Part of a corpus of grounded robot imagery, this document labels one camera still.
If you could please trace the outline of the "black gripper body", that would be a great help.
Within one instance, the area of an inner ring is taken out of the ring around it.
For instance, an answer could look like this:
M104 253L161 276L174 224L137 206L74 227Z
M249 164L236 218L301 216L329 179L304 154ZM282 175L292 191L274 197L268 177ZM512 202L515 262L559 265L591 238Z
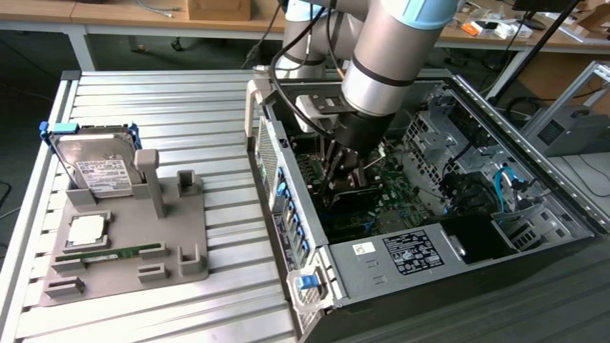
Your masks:
M365 158L379 145L393 114L371 116L361 112L341 113L335 122L335 141Z

